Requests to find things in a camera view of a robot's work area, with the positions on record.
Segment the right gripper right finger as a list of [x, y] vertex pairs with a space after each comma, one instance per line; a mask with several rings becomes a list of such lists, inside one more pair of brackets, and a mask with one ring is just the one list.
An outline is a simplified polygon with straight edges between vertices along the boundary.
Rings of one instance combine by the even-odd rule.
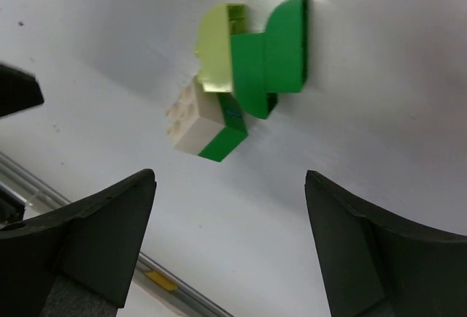
[[332, 316], [466, 315], [466, 236], [396, 215], [316, 171], [305, 195]]

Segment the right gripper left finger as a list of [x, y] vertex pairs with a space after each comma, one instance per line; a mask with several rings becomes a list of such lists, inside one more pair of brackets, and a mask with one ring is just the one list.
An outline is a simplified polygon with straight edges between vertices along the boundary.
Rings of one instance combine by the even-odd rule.
[[2, 316], [116, 316], [156, 190], [143, 169], [84, 199], [1, 229]]

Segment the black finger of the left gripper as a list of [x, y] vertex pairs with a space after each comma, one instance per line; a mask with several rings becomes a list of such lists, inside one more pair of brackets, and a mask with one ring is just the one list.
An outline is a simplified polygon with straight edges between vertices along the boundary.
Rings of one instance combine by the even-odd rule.
[[1, 117], [13, 115], [45, 103], [36, 77], [29, 72], [1, 63]]

